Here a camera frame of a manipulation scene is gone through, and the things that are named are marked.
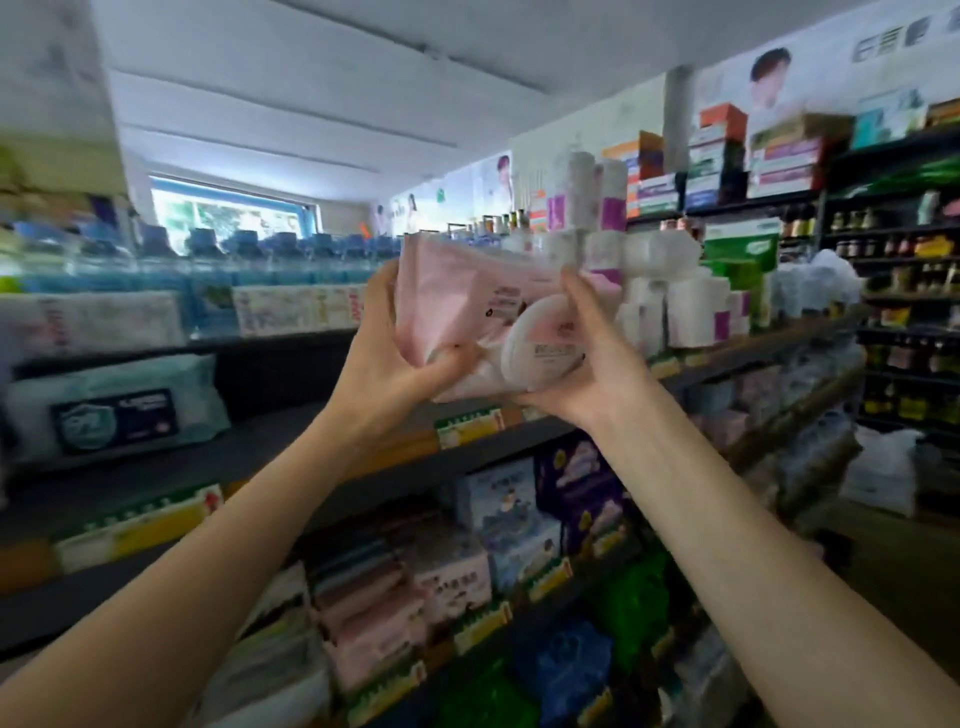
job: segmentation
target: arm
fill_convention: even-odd
[[[586,430],[781,728],[956,725],[960,688],[767,513],[565,274],[588,367],[522,399]]]
[[[393,344],[384,266],[328,405],[276,460],[0,686],[5,725],[176,726],[219,666],[311,514],[369,443],[475,364],[468,349],[415,370]]]

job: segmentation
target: poster of person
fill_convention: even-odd
[[[731,103],[750,137],[802,112],[856,115],[861,100],[915,89],[923,104],[960,96],[960,3],[879,0],[697,74],[698,114]]]

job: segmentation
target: pink box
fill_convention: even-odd
[[[426,644],[423,595],[400,587],[372,609],[347,620],[324,643],[343,691],[361,687],[408,650]]]

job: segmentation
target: wall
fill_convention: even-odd
[[[660,74],[511,139],[516,206],[530,206],[531,193],[543,189],[545,171],[564,150],[599,155],[605,147],[636,138],[640,130],[663,133],[666,84],[667,74]]]

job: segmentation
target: forearm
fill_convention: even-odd
[[[661,387],[638,397],[598,444],[778,725],[955,721],[960,690],[930,658],[759,505]]]
[[[221,511],[0,688],[16,725],[179,724],[362,434],[324,411]]]

